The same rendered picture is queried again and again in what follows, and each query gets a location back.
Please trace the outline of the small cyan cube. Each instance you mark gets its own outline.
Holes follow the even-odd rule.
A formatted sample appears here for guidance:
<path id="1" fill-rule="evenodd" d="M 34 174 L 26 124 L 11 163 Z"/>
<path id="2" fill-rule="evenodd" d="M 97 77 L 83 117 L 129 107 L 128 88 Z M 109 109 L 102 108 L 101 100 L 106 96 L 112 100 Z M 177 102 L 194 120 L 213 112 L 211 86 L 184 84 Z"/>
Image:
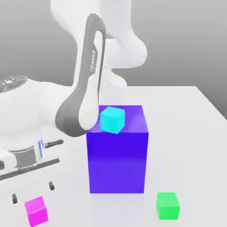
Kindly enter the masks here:
<path id="1" fill-rule="evenodd" d="M 100 130 L 118 134 L 125 126 L 125 110 L 108 106 L 100 113 Z"/>

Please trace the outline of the small magenta cube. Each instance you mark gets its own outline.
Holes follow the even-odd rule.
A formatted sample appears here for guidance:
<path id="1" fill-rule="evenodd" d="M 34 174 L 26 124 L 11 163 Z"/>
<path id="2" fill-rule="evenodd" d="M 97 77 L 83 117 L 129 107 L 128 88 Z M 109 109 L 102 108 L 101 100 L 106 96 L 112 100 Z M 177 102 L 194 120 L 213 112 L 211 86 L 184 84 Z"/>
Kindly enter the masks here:
<path id="1" fill-rule="evenodd" d="M 30 227 L 35 227 L 49 220 L 42 196 L 25 202 L 25 209 Z"/>

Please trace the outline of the large blue box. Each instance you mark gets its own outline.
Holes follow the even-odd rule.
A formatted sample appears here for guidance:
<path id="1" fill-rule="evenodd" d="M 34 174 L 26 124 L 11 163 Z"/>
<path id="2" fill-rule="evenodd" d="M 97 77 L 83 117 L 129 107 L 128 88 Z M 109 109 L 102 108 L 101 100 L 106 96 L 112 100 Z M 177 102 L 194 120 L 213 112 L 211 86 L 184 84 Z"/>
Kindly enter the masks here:
<path id="1" fill-rule="evenodd" d="M 149 130 L 143 107 L 125 110 L 125 126 L 118 134 L 100 130 L 100 121 L 86 133 L 91 193 L 143 193 Z"/>

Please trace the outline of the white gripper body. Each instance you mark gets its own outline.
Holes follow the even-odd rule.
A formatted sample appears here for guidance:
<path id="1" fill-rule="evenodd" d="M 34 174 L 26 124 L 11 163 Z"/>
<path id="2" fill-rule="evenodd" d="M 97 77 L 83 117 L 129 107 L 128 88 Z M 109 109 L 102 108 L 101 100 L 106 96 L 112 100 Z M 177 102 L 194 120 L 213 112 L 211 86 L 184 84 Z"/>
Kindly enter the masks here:
<path id="1" fill-rule="evenodd" d="M 45 161 L 26 170 L 17 170 L 0 175 L 0 194 L 16 194 L 36 188 L 47 188 L 54 180 L 60 159 Z"/>

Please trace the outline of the small green cube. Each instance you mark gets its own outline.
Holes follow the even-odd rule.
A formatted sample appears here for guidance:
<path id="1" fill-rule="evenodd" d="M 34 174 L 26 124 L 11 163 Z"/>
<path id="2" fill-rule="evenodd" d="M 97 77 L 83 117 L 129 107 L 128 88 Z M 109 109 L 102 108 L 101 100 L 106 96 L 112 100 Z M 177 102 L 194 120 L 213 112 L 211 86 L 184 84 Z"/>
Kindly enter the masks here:
<path id="1" fill-rule="evenodd" d="M 159 220 L 177 220 L 180 203 L 175 192 L 158 192 L 156 209 Z"/>

